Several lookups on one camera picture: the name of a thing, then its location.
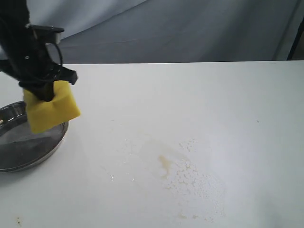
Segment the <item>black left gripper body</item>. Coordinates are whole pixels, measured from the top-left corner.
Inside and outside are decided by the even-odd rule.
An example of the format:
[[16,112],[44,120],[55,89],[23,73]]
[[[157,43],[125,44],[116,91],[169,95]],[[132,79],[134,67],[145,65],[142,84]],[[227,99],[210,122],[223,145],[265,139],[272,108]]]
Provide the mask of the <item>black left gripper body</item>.
[[0,46],[6,59],[0,61],[0,70],[18,80],[24,86],[44,85],[40,79],[46,73],[48,63],[35,38],[31,24],[25,26],[0,25]]

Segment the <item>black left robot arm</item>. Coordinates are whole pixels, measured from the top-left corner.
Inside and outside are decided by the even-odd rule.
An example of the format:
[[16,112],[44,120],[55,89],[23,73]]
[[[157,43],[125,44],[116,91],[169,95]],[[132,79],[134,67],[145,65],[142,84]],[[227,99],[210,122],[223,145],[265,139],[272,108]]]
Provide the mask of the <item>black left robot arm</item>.
[[56,64],[30,24],[26,1],[0,2],[0,46],[7,57],[0,62],[1,71],[38,99],[51,101]]

